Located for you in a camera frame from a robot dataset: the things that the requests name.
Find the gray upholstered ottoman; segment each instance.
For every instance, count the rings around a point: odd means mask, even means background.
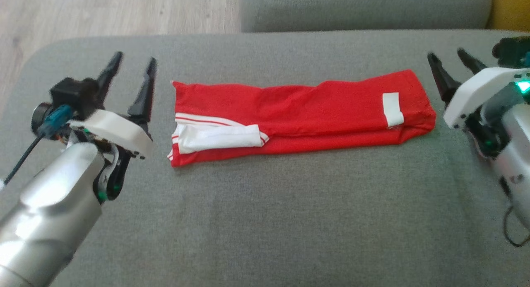
[[[491,0],[240,0],[244,32],[484,28]]]
[[[0,174],[33,140],[29,122],[66,76],[125,59],[107,108],[124,112],[147,59],[159,60],[153,157],[133,161],[120,197],[54,286],[526,286],[530,248],[501,232],[507,200],[464,134],[447,128],[426,62],[456,79],[464,47],[494,64],[492,31],[348,31],[90,38],[57,42],[25,65],[2,114]],[[356,81],[411,68],[439,113],[430,134],[399,146],[242,157],[173,169],[174,89],[182,82],[259,86]],[[59,155],[38,145],[0,193],[0,214]],[[524,236],[513,224],[512,233]]]

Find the gray fabric surface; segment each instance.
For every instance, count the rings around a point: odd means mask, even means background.
[[[484,28],[491,0],[241,0],[244,32]]]
[[[348,31],[152,36],[62,41],[25,65],[0,128],[0,174],[33,140],[33,108],[66,76],[95,76],[125,58],[107,108],[125,112],[150,56],[159,60],[153,157],[130,164],[120,197],[59,275],[65,286],[525,286],[530,247],[501,233],[508,202],[466,136],[447,128],[426,61],[435,51],[456,79],[471,76],[456,49],[494,64],[492,46],[514,33]],[[430,134],[400,146],[243,157],[170,167],[174,89],[182,82],[261,87],[358,81],[411,68],[439,113]],[[59,155],[45,142],[7,189]],[[512,234],[525,231],[511,223]]]

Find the red fabric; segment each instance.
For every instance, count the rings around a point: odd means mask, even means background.
[[[176,88],[176,113],[215,116],[258,124],[270,140],[263,147],[214,149],[179,154],[172,166],[225,160],[251,154],[308,152],[400,144],[429,133],[432,109],[411,70],[360,82],[326,81],[316,87],[285,85],[260,89],[241,84],[183,84]],[[382,94],[399,92],[402,125],[387,128]]]

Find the black cable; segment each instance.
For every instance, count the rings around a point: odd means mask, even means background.
[[[511,211],[513,210],[513,206],[510,206],[510,208],[508,208],[508,210],[506,211],[505,215],[504,215],[504,221],[502,221],[502,233],[504,234],[504,237],[506,238],[506,240],[508,240],[508,242],[514,246],[514,247],[522,247],[524,246],[529,240],[530,240],[530,235],[528,235],[528,237],[523,240],[523,242],[521,242],[520,244],[516,244],[513,240],[511,240],[511,238],[508,236],[508,216],[511,214]]]
[[[11,170],[11,173],[9,173],[9,175],[5,178],[4,180],[4,185],[7,185],[11,179],[13,178],[13,176],[15,176],[15,174],[17,173],[17,171],[20,169],[20,167],[22,166],[22,163],[24,163],[24,161],[28,158],[28,155],[30,154],[30,152],[35,148],[35,146],[37,145],[37,143],[42,140],[42,138],[44,138],[44,135],[40,135],[38,136],[37,138],[35,138],[35,140],[33,141],[33,143],[30,145],[30,147],[28,147],[28,149],[26,149],[25,153],[22,155],[22,157],[20,158],[19,162],[15,165],[15,167],[13,167],[13,170]]]

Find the wooden floor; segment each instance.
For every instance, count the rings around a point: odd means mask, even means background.
[[[238,0],[0,0],[0,115],[31,55],[79,36],[239,32]]]

